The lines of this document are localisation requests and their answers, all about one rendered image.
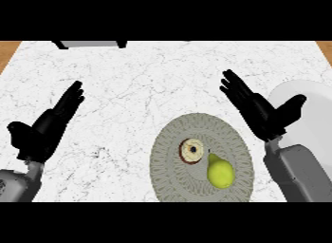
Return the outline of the round grey patterned placemat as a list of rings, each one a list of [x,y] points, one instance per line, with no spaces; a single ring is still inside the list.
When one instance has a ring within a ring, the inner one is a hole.
[[[196,164],[179,159],[179,143],[197,139],[204,155]],[[234,183],[225,189],[207,181],[207,155],[234,167]],[[181,115],[162,128],[151,146],[151,187],[160,201],[247,201],[253,191],[253,164],[244,141],[233,127],[204,113]]]

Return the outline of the yellow-green pear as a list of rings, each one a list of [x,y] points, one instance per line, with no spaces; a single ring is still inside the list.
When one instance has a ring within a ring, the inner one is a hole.
[[[225,189],[234,182],[234,167],[215,154],[207,155],[207,181],[218,189]]]

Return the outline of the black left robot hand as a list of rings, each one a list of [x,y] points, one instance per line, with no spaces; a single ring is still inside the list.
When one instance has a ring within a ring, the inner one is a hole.
[[[41,113],[32,125],[20,121],[7,125],[11,146],[19,150],[17,159],[45,163],[53,156],[69,120],[84,102],[81,85],[79,81],[73,82],[54,107]]]

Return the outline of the grey appliance with black legs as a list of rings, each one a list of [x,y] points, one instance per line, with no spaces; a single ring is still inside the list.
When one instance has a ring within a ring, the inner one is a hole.
[[[53,41],[58,49],[70,47],[117,47],[125,48],[126,41]]]

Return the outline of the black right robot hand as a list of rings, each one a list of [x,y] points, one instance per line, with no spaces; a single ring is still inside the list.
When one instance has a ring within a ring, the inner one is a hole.
[[[263,96],[250,90],[230,69],[222,75],[219,90],[238,110],[255,136],[268,142],[286,134],[286,127],[299,120],[306,96],[297,94],[274,107]]]

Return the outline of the halved apple slice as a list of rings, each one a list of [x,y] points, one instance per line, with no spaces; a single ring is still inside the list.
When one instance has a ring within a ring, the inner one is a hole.
[[[204,155],[204,146],[200,140],[185,139],[179,143],[179,159],[187,164],[196,164]]]

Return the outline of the white plate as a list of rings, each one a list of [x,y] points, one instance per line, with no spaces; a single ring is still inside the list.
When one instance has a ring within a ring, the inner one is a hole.
[[[280,146],[302,144],[332,179],[332,86],[314,81],[287,81],[275,86],[266,99],[278,107],[296,94],[306,97],[306,102],[300,119],[286,128]]]

